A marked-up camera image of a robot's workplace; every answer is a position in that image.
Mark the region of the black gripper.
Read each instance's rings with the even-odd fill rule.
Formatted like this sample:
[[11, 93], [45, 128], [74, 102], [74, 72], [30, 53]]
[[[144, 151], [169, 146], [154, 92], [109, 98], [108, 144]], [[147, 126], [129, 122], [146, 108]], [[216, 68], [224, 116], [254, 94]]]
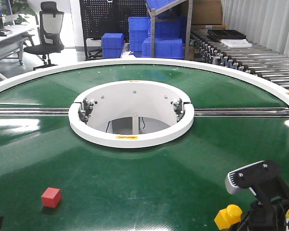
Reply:
[[260, 201], [250, 204], [250, 210], [230, 231], [289, 231], [289, 200], [275, 199], [263, 205]]

